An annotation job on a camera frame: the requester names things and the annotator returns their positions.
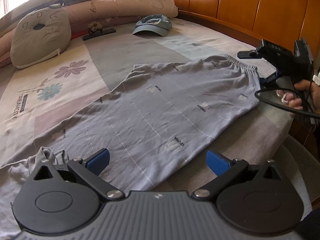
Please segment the hand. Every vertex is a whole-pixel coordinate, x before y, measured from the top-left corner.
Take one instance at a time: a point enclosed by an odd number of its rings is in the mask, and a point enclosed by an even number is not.
[[[301,80],[299,83],[295,84],[294,87],[299,90],[308,90],[310,86],[310,81],[308,80]],[[292,107],[297,110],[302,110],[302,101],[300,98],[296,98],[295,95],[292,93],[284,93],[282,90],[277,90],[277,95],[282,97],[281,101],[289,107]],[[313,105],[315,107],[315,112],[320,114],[320,87],[316,83],[311,84],[310,88],[310,96],[313,101]]]

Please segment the pillow hole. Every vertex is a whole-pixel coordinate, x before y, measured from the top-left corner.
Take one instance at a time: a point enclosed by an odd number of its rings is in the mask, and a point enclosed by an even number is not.
[[[40,30],[40,29],[42,29],[43,27],[45,27],[44,24],[38,23],[36,26],[33,27],[33,29],[34,29],[34,30]]]

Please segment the bed sheet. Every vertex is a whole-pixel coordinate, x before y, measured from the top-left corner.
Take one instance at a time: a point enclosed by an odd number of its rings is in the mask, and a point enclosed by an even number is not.
[[[221,53],[236,58],[238,51],[253,49],[181,19],[172,19],[173,27],[166,37],[132,35],[134,26],[115,26],[116,33],[85,42],[74,39],[60,56],[23,70],[15,70],[12,65],[0,70],[0,167],[28,158],[27,147],[34,147],[32,154],[36,154],[43,145],[37,145],[34,138],[114,89],[135,64],[187,62]],[[257,66],[260,76],[274,71],[261,59],[245,63]],[[238,157],[257,164],[273,156],[286,138],[291,121],[286,112],[260,103],[208,148],[230,159]],[[52,139],[65,136],[65,129],[61,129]],[[156,190],[192,191],[213,179],[215,175],[205,165],[206,150]],[[76,157],[77,153],[68,155]]]

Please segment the cap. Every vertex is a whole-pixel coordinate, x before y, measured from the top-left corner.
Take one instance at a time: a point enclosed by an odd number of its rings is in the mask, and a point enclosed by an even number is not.
[[[136,34],[142,31],[150,31],[157,33],[161,36],[167,36],[169,30],[172,28],[171,21],[164,15],[155,14],[144,17],[137,22],[136,28],[132,34]]]

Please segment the headboard panel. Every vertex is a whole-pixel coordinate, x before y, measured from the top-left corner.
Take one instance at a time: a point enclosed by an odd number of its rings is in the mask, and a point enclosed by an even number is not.
[[[209,20],[290,50],[305,37],[320,49],[320,0],[174,0],[180,16]]]

